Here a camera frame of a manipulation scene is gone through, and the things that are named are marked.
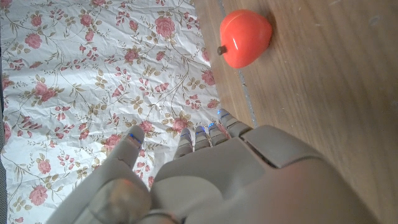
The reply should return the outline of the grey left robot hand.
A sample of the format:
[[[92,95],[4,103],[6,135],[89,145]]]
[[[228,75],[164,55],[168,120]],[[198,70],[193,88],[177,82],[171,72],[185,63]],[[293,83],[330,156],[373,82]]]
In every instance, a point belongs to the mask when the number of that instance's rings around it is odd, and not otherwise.
[[[314,148],[226,110],[219,124],[183,129],[172,161],[147,187],[133,173],[144,131],[131,127],[61,203],[50,223],[376,223]]]

